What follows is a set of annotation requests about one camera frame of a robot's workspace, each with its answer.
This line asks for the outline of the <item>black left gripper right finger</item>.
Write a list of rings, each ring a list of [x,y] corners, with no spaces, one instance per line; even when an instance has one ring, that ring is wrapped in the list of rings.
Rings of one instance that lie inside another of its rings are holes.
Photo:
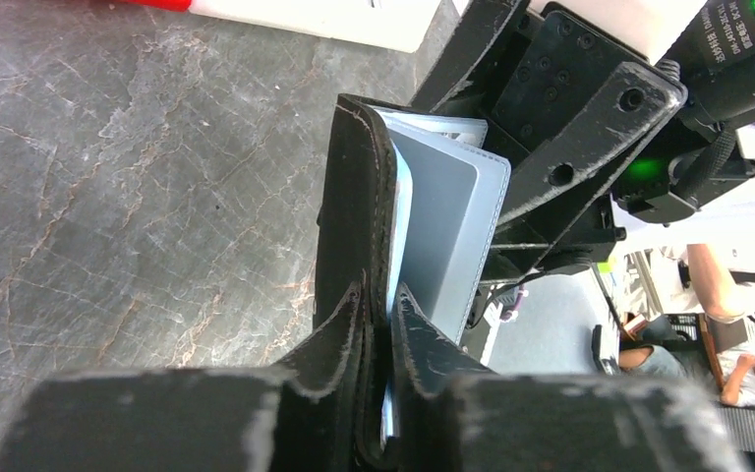
[[[401,471],[747,471],[703,391],[682,380],[501,376],[424,315],[391,317]]]

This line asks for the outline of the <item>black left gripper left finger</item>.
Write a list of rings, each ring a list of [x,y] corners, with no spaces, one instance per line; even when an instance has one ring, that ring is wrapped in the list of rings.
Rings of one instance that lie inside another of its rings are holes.
[[[81,371],[40,383],[0,471],[348,471],[363,287],[260,368]]]

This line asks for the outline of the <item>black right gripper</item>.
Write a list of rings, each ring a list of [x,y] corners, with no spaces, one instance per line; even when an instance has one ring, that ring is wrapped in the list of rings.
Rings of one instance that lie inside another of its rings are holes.
[[[480,112],[512,165],[482,280],[604,260],[626,231],[610,187],[678,111],[685,86],[563,8],[533,34],[528,1],[472,1],[410,107]]]

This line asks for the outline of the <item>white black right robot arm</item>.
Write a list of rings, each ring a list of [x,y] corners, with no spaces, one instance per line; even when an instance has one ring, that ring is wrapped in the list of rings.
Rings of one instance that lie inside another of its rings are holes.
[[[755,1],[473,1],[411,105],[510,162],[482,283],[575,273],[755,177]]]

